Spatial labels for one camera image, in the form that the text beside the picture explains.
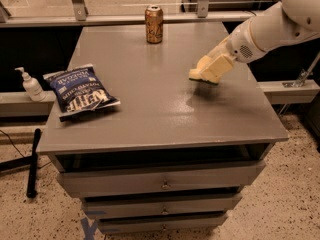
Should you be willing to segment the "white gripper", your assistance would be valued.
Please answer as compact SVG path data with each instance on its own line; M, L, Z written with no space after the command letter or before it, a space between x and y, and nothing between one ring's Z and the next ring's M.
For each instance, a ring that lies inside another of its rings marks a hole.
M266 51L262 46L262 23L260 18L250 18L238 25L228 39L225 38L197 63L200 78L218 84L221 77L234 66L234 59L242 63L250 63L262 58Z

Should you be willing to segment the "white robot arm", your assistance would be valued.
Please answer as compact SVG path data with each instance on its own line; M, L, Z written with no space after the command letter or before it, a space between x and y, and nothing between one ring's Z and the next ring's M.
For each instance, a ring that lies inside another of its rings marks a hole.
M320 33L320 0L280 0L238 25L208 54L189 79L217 85L235 62L250 63L268 52L314 40Z

